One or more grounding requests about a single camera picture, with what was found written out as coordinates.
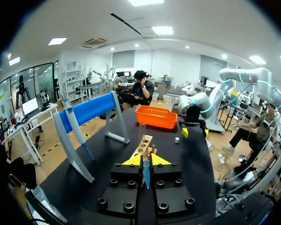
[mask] person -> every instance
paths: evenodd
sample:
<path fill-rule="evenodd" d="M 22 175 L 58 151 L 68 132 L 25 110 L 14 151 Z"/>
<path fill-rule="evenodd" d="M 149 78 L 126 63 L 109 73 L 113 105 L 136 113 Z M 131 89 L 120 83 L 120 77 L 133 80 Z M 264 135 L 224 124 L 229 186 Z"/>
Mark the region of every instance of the person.
<path fill-rule="evenodd" d="M 240 128 L 236 134 L 231 139 L 230 146 L 222 147 L 222 150 L 225 152 L 233 155 L 235 147 L 239 143 L 241 139 L 248 141 L 252 143 L 253 145 L 264 145 L 266 141 L 268 140 L 270 134 L 272 133 L 272 130 L 276 127 L 277 121 L 275 120 L 275 114 L 274 114 L 275 107 L 272 104 L 267 105 L 267 113 L 263 114 L 260 119 L 256 123 L 250 123 L 249 127 L 251 128 L 258 128 L 257 133 L 252 133 L 248 130 Z M 277 135 L 277 128 L 274 130 L 271 141 L 275 142 Z"/>
<path fill-rule="evenodd" d="M 127 110 L 129 108 L 139 108 L 141 105 L 150 105 L 154 92 L 154 84 L 151 81 L 147 81 L 147 74 L 142 70 L 136 71 L 134 74 L 136 83 L 132 87 L 132 94 L 136 100 L 138 100 L 138 105 L 133 105 L 132 103 L 124 102 L 123 109 Z"/>

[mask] black tabletop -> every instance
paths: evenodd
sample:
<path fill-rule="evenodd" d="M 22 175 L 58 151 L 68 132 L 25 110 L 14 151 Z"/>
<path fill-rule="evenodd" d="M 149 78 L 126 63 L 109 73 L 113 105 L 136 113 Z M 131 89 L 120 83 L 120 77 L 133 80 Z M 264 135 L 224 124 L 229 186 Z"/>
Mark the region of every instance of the black tabletop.
<path fill-rule="evenodd" d="M 167 91 L 167 94 L 172 94 L 172 95 L 187 95 L 186 91 L 182 90 L 180 87 L 174 87 L 171 86 L 171 88 Z"/>
<path fill-rule="evenodd" d="M 91 161 L 82 147 L 77 149 L 96 179 L 93 184 L 84 179 L 66 159 L 40 185 L 49 202 L 67 219 L 76 216 L 79 207 L 96 210 L 96 201 L 109 184 L 111 168 L 115 163 L 129 159 L 136 149 L 139 126 L 135 111 L 125 111 L 123 117 L 130 138 L 128 145 L 107 138 L 102 128 L 87 140 L 95 162 Z M 119 120 L 115 119 L 111 122 L 111 132 L 119 131 L 119 126 Z M 211 213 L 215 216 L 214 175 L 202 130 L 199 127 L 189 128 L 189 138 L 186 139 L 180 129 L 178 124 L 173 130 L 147 126 L 146 134 L 153 136 L 151 145 L 154 144 L 158 149 L 157 155 L 178 163 L 182 168 L 182 179 L 191 196 L 196 199 L 199 215 Z M 179 144 L 174 143 L 175 137 L 180 138 Z M 148 225 L 152 221 L 155 221 L 153 194 L 144 185 L 140 194 L 138 224 Z"/>

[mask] robotic arm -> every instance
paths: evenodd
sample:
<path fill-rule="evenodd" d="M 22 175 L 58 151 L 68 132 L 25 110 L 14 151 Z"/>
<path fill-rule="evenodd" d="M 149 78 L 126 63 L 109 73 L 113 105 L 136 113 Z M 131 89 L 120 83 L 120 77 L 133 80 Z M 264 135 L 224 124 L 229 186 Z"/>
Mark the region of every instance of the robotic arm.
<path fill-rule="evenodd" d="M 95 70 L 94 68 L 89 69 L 89 74 L 91 74 L 92 72 L 99 75 L 101 81 L 105 82 L 107 80 L 107 72 L 106 71 L 104 72 L 104 74 L 102 74 L 99 71 Z M 112 77 L 111 77 L 110 81 L 114 82 L 114 80 L 117 77 L 116 68 L 115 67 L 109 68 L 108 73 L 110 73 L 110 72 L 112 73 Z"/>
<path fill-rule="evenodd" d="M 221 69 L 221 85 L 216 87 L 209 95 L 198 93 L 188 97 L 181 96 L 178 99 L 178 107 L 181 114 L 186 114 L 190 105 L 197 105 L 204 119 L 210 118 L 220 107 L 221 100 L 227 91 L 234 87 L 234 80 L 243 83 L 256 83 L 256 94 L 260 99 L 274 105 L 281 113 L 281 92 L 272 86 L 272 73 L 266 68 L 256 69 Z"/>

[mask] orange plastic basket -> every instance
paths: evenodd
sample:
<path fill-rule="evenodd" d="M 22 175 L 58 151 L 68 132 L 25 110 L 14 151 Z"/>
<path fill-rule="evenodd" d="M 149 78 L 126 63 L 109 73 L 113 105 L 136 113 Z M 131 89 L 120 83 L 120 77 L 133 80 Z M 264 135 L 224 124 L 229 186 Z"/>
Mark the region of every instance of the orange plastic basket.
<path fill-rule="evenodd" d="M 138 123 L 146 123 L 159 128 L 173 129 L 177 122 L 178 115 L 168 109 L 142 105 L 136 110 Z"/>

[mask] wooden floor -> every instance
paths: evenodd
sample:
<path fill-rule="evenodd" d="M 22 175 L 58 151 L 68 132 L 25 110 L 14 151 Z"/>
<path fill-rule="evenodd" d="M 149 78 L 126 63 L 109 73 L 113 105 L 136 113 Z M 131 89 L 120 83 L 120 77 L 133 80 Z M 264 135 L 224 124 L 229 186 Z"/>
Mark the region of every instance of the wooden floor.
<path fill-rule="evenodd" d="M 167 108 L 168 104 L 161 100 L 158 100 L 158 101 L 152 101 L 151 106 Z M 59 103 L 58 110 L 59 111 L 63 110 L 61 103 Z M 209 151 L 210 151 L 211 161 L 213 164 L 215 180 L 218 180 L 220 176 L 223 177 L 223 175 L 225 175 L 228 171 L 233 169 L 235 166 L 239 165 L 238 162 L 239 155 L 247 156 L 251 151 L 248 143 L 242 140 L 237 145 L 235 153 L 231 157 L 229 155 L 225 155 L 224 152 L 221 150 L 222 146 L 229 145 L 230 139 L 237 131 L 232 127 L 232 125 L 235 124 L 236 122 L 237 121 L 233 119 L 230 125 L 230 129 L 232 130 L 232 133 L 225 132 L 223 135 L 221 135 L 220 133 L 210 131 L 207 136 L 207 140 L 212 144 L 212 146 L 209 147 Z M 104 120 L 96 118 L 91 122 L 87 123 L 85 126 L 83 126 L 81 130 L 85 134 L 88 134 L 88 136 L 92 136 L 98 130 L 100 130 L 104 125 L 105 125 Z M 57 136 L 53 121 L 49 120 L 48 122 L 43 124 L 42 129 L 43 129 L 42 133 L 38 133 L 39 132 L 38 128 L 35 129 L 32 133 L 30 133 L 30 136 L 33 140 L 37 135 L 40 135 L 40 140 L 41 140 L 40 144 L 42 145 L 41 148 L 39 149 L 39 152 L 41 155 L 43 155 L 44 163 L 42 163 L 40 166 L 36 165 L 38 184 L 41 184 L 48 177 L 48 175 L 52 173 L 63 160 L 66 159 L 66 154 L 63 151 L 62 145 L 59 142 L 59 138 Z M 76 149 L 80 146 L 74 135 L 70 136 L 70 140 Z M 220 153 L 226 156 L 226 165 L 221 165 L 218 159 L 218 154 Z M 259 157 L 258 161 L 256 162 L 256 165 L 263 165 L 266 162 L 266 160 L 270 158 L 270 156 L 271 156 L 271 151 L 269 151 L 269 153 L 266 155 L 265 158 Z M 25 145 L 22 142 L 22 138 L 20 135 L 16 136 L 13 139 L 11 157 L 12 160 L 17 157 L 23 157 L 24 160 L 26 160 L 27 162 L 33 163 L 33 159 L 31 158 L 31 156 L 28 155 L 28 152 L 25 149 Z"/>

